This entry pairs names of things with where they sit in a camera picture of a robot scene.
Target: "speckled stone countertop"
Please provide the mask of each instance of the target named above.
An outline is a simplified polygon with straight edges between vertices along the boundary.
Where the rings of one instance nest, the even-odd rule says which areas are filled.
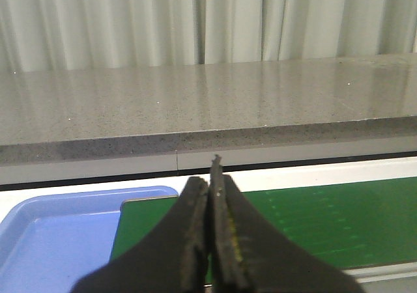
[[[0,166],[417,134],[417,54],[0,74],[0,93]]]

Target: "white curtain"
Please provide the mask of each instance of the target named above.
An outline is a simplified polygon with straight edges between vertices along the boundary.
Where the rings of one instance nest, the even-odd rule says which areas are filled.
[[[416,51],[417,0],[0,0],[0,71]]]

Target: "green mat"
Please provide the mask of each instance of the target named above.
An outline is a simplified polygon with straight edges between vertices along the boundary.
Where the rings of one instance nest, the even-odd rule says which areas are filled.
[[[290,240],[337,268],[417,260],[417,177],[244,194]],[[111,259],[146,235],[175,201],[124,203]]]

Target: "black strip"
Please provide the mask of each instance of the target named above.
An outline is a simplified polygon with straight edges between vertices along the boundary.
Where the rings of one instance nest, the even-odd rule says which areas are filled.
[[[312,160],[277,161],[277,162],[272,162],[272,163],[256,163],[256,164],[246,164],[246,165],[224,166],[223,172],[226,173],[230,171],[249,171],[249,170],[255,170],[255,169],[272,169],[272,168],[307,166],[307,165],[326,165],[326,164],[333,164],[333,163],[347,163],[350,161],[385,160],[388,158],[407,158],[407,157],[414,157],[414,156],[417,156],[417,151],[372,154],[372,155],[363,155],[363,156],[344,156],[344,157],[339,157],[339,158],[317,158],[317,159],[312,159]],[[185,170],[179,170],[179,171],[160,171],[160,172],[155,172],[155,173],[120,174],[116,176],[101,176],[101,177],[92,177],[92,178],[50,180],[50,181],[43,181],[43,182],[28,182],[28,183],[23,183],[23,184],[1,184],[0,191],[74,186],[78,184],[97,184],[101,182],[117,182],[117,181],[125,181],[125,180],[163,178],[163,177],[170,177],[170,176],[189,176],[191,174],[208,174],[208,173],[210,173],[209,167],[197,168],[197,169],[185,169]]]

